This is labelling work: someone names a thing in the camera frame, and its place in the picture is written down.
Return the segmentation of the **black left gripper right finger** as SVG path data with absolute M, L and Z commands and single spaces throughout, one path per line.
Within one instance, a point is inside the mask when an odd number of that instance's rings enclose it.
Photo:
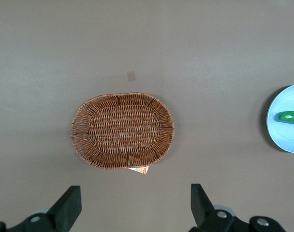
M 191 211 L 196 222 L 191 232 L 283 232 L 274 219 L 253 216 L 240 220 L 229 207 L 213 205 L 201 184 L 191 184 Z

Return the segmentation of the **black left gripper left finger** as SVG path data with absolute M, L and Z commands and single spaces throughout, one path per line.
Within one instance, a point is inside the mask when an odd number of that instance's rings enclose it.
M 12 228 L 0 221 L 0 232 L 68 232 L 81 211 L 81 188 L 71 186 L 46 213 L 33 214 Z

